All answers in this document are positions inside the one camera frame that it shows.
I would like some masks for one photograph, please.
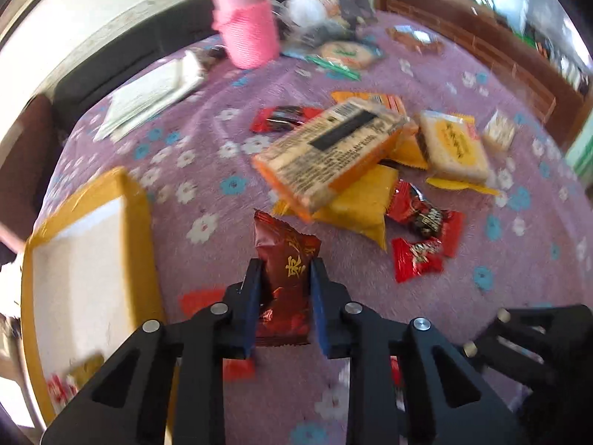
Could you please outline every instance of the purple tablecloth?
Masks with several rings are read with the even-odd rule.
[[[591,306],[591,207],[558,148],[463,49],[446,42],[442,55],[421,56],[387,38],[386,26],[406,23],[413,24],[381,14],[368,30],[387,56],[363,72],[360,82],[285,57],[252,72],[224,62],[203,88],[115,145],[109,139],[93,142],[109,105],[108,99],[99,102],[67,141],[40,220],[93,176],[126,166],[153,200],[162,299],[168,319],[176,322],[184,318],[183,294],[240,281],[255,257],[253,208],[269,211],[276,199],[251,166],[251,157],[276,138],[248,130],[259,108],[328,107],[333,90],[370,90],[401,96],[409,114],[433,109],[475,115],[480,130],[500,109],[520,126],[509,155],[491,156],[505,191],[501,197],[438,190],[423,184],[419,171],[401,173],[435,205],[467,216],[458,256],[447,260],[443,274],[397,285],[390,253],[375,242],[326,224],[287,221],[322,240],[328,274],[345,284],[353,299],[401,322],[426,316],[455,342],[475,335],[501,306]],[[410,237],[388,222],[388,239],[398,236]],[[317,346],[261,348],[256,360],[254,381],[225,385],[229,445],[345,442],[348,394],[339,380],[345,360],[327,361]],[[492,378],[498,390],[505,389],[501,381]]]

